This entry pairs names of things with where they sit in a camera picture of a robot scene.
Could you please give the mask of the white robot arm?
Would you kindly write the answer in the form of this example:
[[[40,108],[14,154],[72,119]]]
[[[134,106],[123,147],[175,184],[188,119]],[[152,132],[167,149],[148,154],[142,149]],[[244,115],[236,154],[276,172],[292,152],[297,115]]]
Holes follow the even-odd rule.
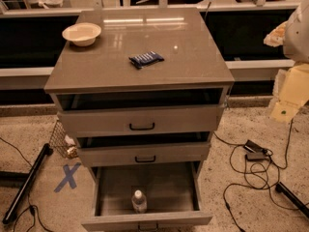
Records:
[[[303,0],[287,21],[264,38],[264,44],[283,46],[284,55],[294,65],[275,77],[270,117],[289,123],[309,102],[309,0]]]

